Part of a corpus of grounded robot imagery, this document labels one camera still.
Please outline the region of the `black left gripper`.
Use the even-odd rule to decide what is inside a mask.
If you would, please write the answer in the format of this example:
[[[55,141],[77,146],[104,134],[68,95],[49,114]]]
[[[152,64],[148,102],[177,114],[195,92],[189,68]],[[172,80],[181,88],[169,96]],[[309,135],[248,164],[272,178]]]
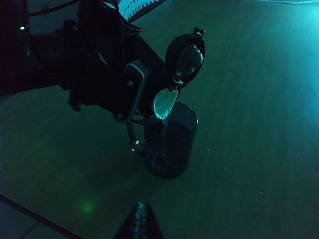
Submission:
[[[120,35],[143,32],[141,28],[122,21]],[[114,46],[98,49],[95,40],[106,37],[115,40],[116,34],[100,32],[91,22],[65,20],[63,28],[52,34],[32,36],[32,88],[59,85],[69,90],[69,105],[78,112],[81,105],[98,105],[114,113],[117,122],[129,122],[138,109],[149,70],[139,60],[124,67],[111,63],[103,55]]]

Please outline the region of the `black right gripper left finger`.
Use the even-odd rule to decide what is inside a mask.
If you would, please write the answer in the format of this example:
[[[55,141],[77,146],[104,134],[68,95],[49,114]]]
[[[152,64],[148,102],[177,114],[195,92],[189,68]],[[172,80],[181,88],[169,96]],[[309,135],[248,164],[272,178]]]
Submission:
[[[116,233],[117,239],[140,239],[142,237],[142,203],[137,202]]]

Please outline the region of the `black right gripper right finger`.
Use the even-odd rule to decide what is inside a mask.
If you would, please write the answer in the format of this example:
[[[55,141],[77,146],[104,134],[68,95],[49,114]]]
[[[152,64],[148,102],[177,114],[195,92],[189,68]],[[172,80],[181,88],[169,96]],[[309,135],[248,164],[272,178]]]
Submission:
[[[145,207],[143,233],[144,239],[163,239],[163,233],[150,203]]]

